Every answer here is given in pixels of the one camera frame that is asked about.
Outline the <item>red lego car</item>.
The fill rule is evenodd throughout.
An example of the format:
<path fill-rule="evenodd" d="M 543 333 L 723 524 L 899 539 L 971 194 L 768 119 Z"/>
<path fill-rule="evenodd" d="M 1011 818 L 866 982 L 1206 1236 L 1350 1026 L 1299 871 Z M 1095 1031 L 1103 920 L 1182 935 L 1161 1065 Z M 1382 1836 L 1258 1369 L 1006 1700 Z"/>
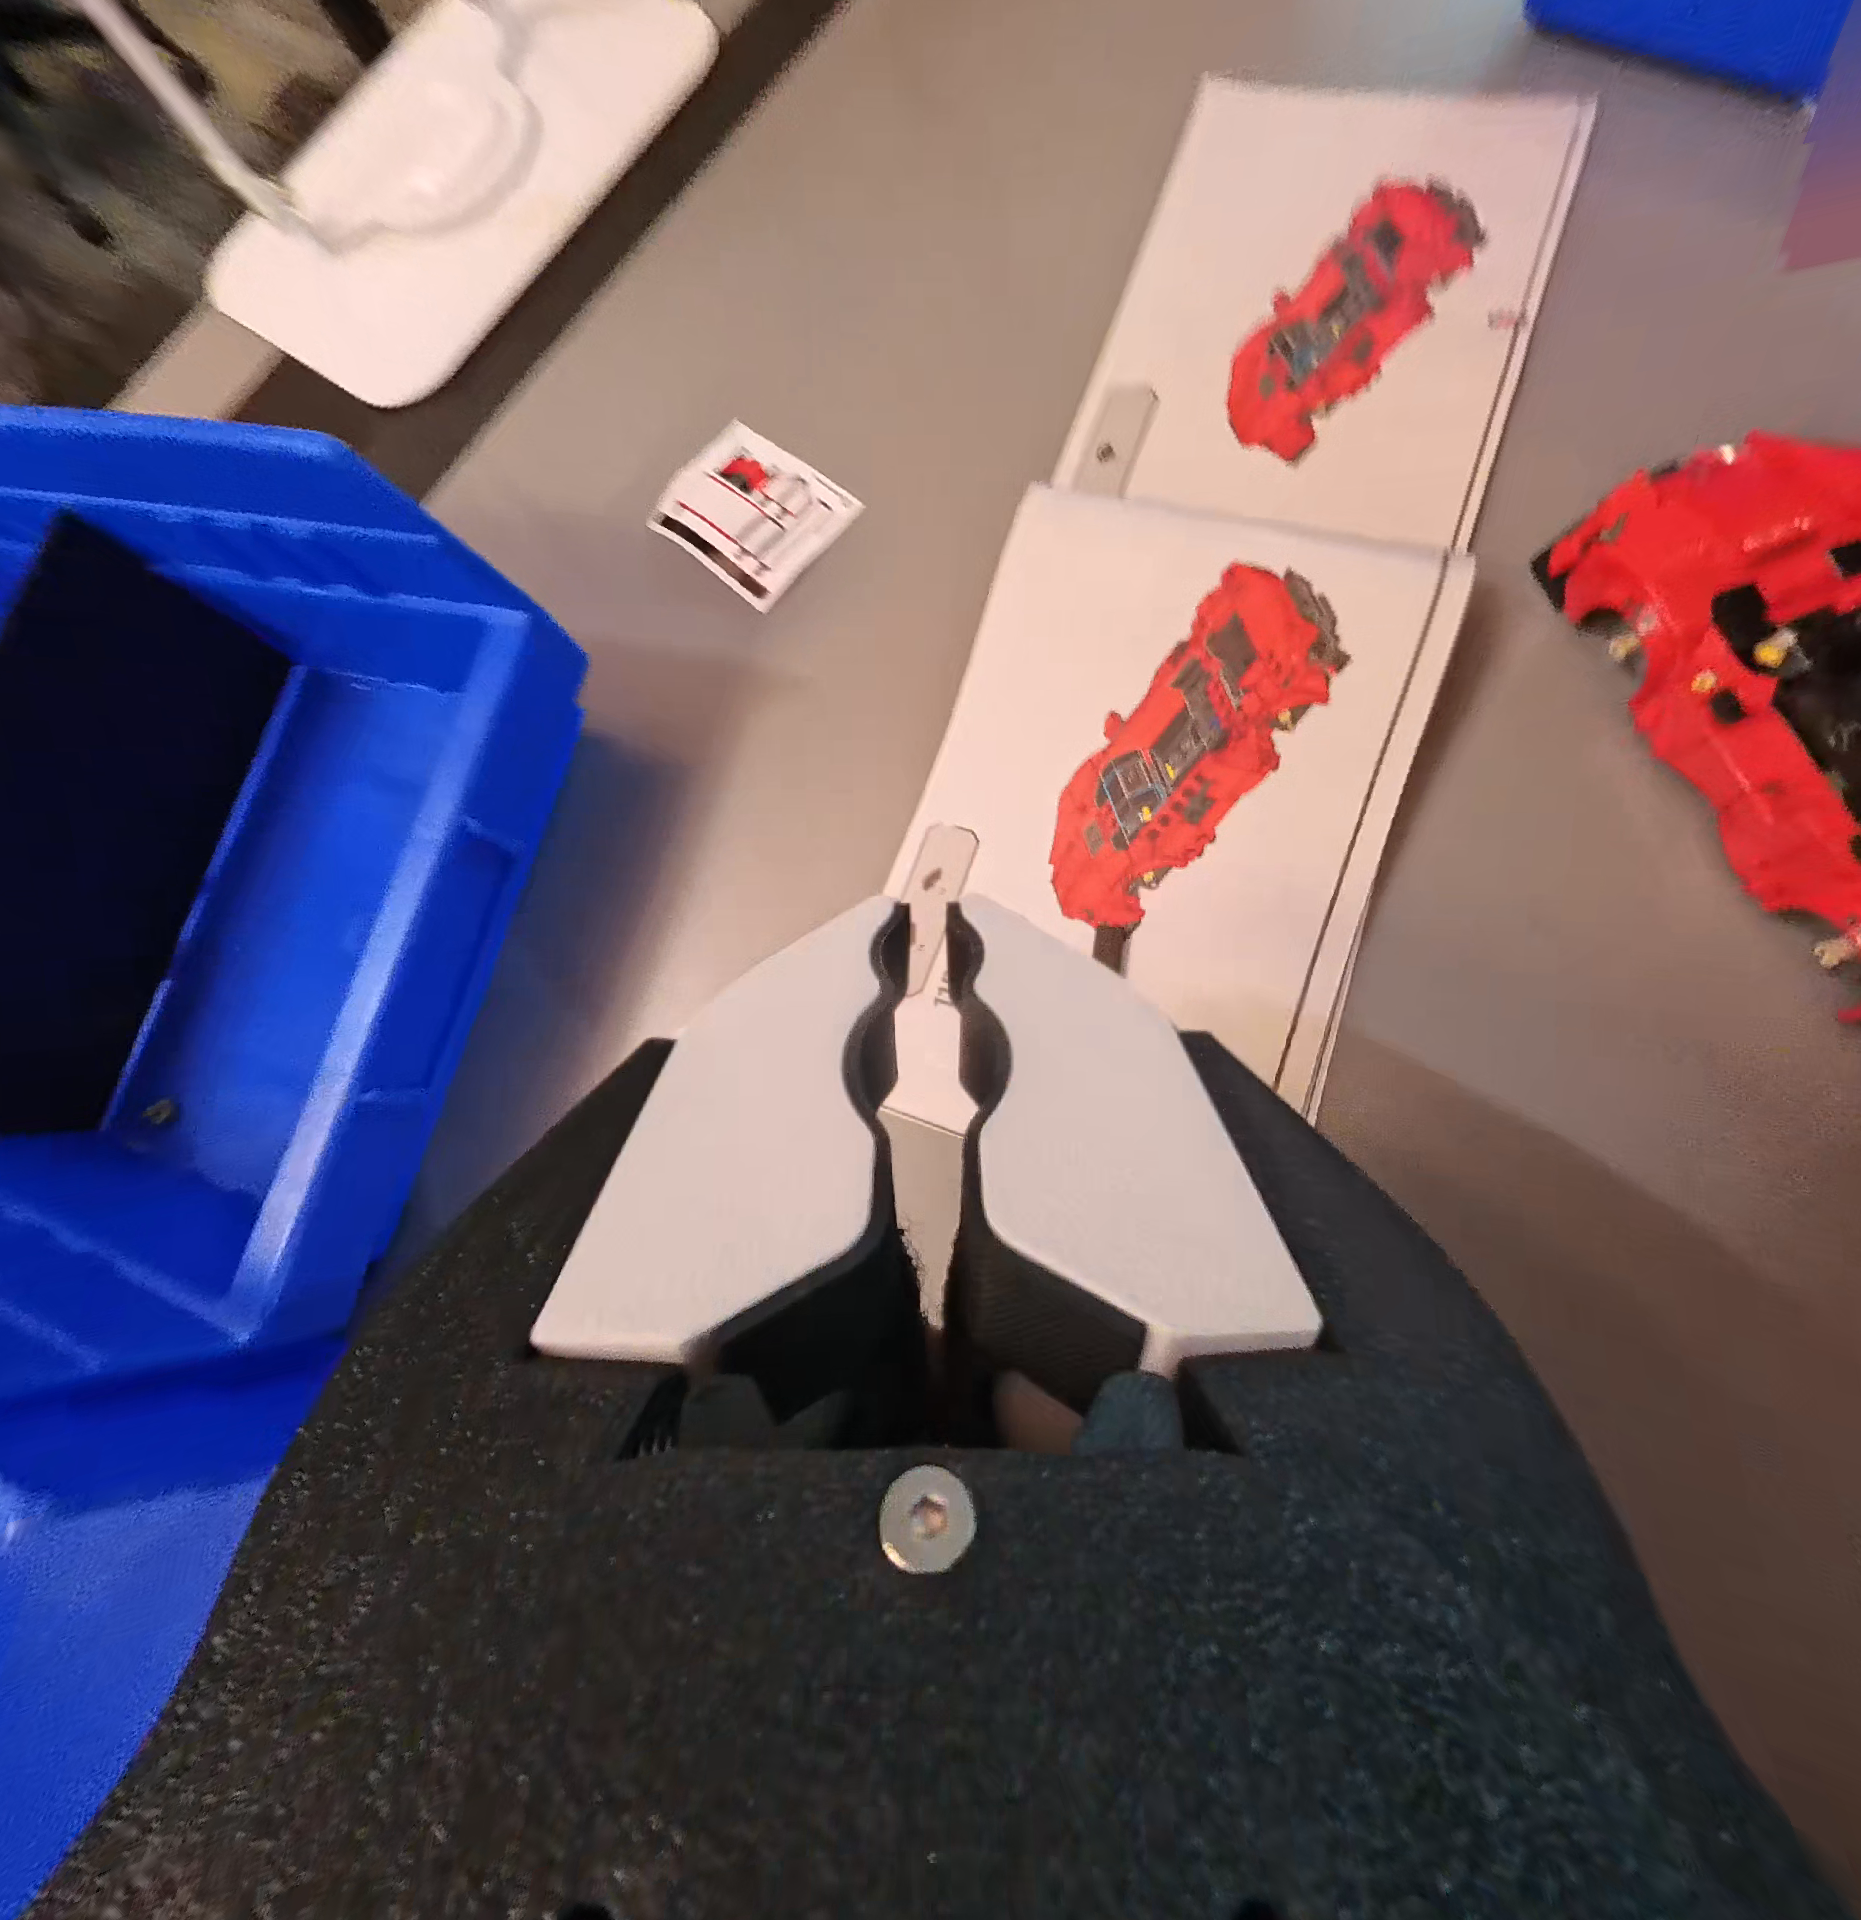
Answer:
<path fill-rule="evenodd" d="M 1530 570 L 1635 672 L 1632 724 L 1744 892 L 1861 973 L 1861 444 L 1756 430 L 1639 467 Z"/>

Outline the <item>blue bin with black divider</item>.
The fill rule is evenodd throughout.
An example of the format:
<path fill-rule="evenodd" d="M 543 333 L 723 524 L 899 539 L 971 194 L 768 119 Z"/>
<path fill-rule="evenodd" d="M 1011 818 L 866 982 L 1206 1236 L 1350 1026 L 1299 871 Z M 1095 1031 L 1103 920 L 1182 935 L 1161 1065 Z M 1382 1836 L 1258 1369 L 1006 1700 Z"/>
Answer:
<path fill-rule="evenodd" d="M 585 667 L 331 438 L 0 404 L 0 1407 L 341 1330 Z"/>

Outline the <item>small sticker sheet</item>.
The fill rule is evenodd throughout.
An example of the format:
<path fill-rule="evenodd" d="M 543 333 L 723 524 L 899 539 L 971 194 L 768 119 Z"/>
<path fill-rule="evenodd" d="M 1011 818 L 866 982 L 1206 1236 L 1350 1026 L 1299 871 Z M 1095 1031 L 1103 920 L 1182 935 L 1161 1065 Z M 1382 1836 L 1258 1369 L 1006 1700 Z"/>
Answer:
<path fill-rule="evenodd" d="M 768 611 L 863 511 L 814 463 L 731 420 L 670 476 L 646 527 Z"/>

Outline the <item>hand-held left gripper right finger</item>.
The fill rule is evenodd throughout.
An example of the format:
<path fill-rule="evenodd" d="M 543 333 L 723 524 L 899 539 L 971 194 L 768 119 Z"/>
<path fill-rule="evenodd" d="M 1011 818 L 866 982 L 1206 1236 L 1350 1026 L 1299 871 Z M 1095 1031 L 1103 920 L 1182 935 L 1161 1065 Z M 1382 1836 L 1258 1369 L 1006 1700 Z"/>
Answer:
<path fill-rule="evenodd" d="M 964 1134 L 957 1330 L 1026 1379 L 1313 1348 L 1322 1311 L 1178 1030 L 978 894 L 947 911 Z"/>

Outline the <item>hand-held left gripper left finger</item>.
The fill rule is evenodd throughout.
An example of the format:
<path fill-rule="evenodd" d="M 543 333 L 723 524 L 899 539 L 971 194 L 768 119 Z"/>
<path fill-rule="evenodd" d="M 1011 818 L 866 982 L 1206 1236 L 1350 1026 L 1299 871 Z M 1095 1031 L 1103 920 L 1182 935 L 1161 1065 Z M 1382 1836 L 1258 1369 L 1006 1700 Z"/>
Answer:
<path fill-rule="evenodd" d="M 540 1307 L 540 1355 L 683 1363 L 895 1221 L 880 1110 L 910 911 L 871 895 L 759 961 L 666 1048 Z"/>

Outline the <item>open lego instruction booklet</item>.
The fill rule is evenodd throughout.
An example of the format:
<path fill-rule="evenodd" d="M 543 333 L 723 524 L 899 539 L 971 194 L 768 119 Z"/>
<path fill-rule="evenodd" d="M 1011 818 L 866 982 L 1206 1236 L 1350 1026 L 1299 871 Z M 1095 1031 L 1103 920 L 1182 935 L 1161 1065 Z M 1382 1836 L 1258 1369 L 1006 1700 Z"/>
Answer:
<path fill-rule="evenodd" d="M 1200 83 L 896 894 L 1014 909 L 1318 1112 L 1597 111 Z"/>

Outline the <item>blue plastic storage bin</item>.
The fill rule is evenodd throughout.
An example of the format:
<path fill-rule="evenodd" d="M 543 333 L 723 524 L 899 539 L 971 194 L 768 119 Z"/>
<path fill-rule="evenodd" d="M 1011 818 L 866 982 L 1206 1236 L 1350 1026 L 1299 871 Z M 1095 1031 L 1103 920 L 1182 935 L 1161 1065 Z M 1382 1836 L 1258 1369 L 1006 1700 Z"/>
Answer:
<path fill-rule="evenodd" d="M 1618 55 L 1792 102 L 1827 83 L 1850 1 L 1524 1 L 1524 19 Z"/>

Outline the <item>white book stand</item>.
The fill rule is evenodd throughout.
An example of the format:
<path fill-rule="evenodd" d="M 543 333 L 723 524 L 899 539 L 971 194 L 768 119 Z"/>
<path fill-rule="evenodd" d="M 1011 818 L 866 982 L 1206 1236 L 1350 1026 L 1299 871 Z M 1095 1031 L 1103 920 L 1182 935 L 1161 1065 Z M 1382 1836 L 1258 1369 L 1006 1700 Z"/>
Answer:
<path fill-rule="evenodd" d="M 279 177 L 252 170 L 121 3 L 81 16 L 243 213 L 203 302 L 355 401 L 435 394 L 697 91 L 690 1 L 435 1 Z"/>

